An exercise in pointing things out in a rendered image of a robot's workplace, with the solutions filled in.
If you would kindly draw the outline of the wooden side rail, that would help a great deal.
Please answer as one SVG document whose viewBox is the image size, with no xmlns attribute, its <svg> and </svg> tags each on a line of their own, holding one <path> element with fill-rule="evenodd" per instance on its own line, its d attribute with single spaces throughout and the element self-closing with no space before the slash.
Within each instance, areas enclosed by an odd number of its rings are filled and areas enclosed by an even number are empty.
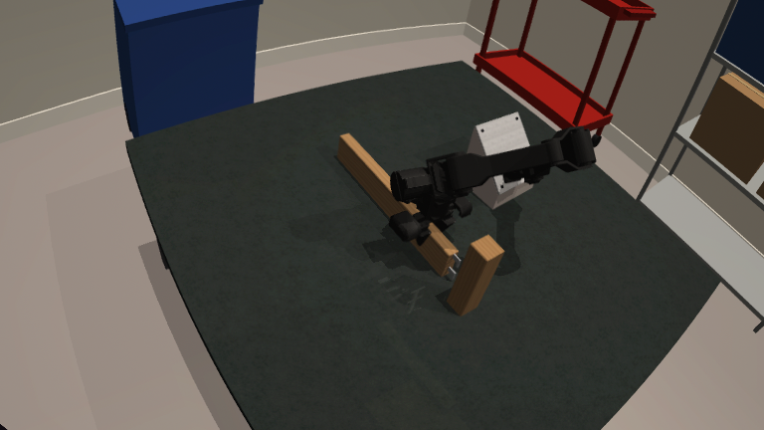
<svg viewBox="0 0 764 430">
<path fill-rule="evenodd" d="M 390 186 L 390 176 L 349 133 L 340 136 L 337 158 L 389 218 L 403 211 L 408 211 L 411 215 L 420 212 L 416 204 L 406 204 L 394 198 Z M 410 242 L 438 272 L 439 276 L 451 273 L 453 280 L 456 273 L 453 270 L 454 263 L 457 262 L 456 267 L 458 268 L 462 261 L 458 257 L 459 250 L 434 224 L 430 224 L 429 230 L 431 234 L 421 246 L 416 239 Z"/>
</svg>

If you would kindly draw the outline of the brown wooden post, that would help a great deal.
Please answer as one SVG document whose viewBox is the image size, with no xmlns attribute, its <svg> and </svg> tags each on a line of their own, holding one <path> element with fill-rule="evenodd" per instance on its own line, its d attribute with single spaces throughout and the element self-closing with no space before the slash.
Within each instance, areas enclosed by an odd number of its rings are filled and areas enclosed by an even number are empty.
<svg viewBox="0 0 764 430">
<path fill-rule="evenodd" d="M 504 252 L 488 234 L 470 243 L 447 298 L 460 317 L 478 307 Z"/>
</svg>

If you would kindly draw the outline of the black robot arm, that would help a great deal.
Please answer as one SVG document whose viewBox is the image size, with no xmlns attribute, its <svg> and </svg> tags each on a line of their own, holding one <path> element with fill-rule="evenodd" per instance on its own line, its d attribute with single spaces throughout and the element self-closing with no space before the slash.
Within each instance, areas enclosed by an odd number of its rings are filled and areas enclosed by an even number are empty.
<svg viewBox="0 0 764 430">
<path fill-rule="evenodd" d="M 550 173 L 550 167 L 568 173 L 597 162 L 590 129 L 584 130 L 584 125 L 563 128 L 541 144 L 499 154 L 481 156 L 461 151 L 426 160 L 428 167 L 394 171 L 390 177 L 394 198 L 406 204 L 418 203 L 419 211 L 423 198 L 430 194 L 444 201 L 468 196 L 473 187 L 490 177 L 503 175 L 505 183 L 524 178 L 526 183 L 537 184 Z"/>
</svg>

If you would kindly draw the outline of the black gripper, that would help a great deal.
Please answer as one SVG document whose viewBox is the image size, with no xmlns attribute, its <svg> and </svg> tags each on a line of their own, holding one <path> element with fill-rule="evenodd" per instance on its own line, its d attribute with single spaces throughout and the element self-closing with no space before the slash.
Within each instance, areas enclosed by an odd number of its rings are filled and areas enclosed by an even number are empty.
<svg viewBox="0 0 764 430">
<path fill-rule="evenodd" d="M 423 198 L 421 211 L 411 215 L 403 211 L 390 217 L 389 226 L 403 242 L 417 240 L 421 246 L 431 234 L 429 227 L 434 224 L 443 232 L 452 224 L 456 223 L 453 210 L 460 212 L 460 217 L 465 217 L 473 211 L 472 203 L 464 196 L 460 198 L 443 200 L 435 199 L 432 194 Z"/>
</svg>

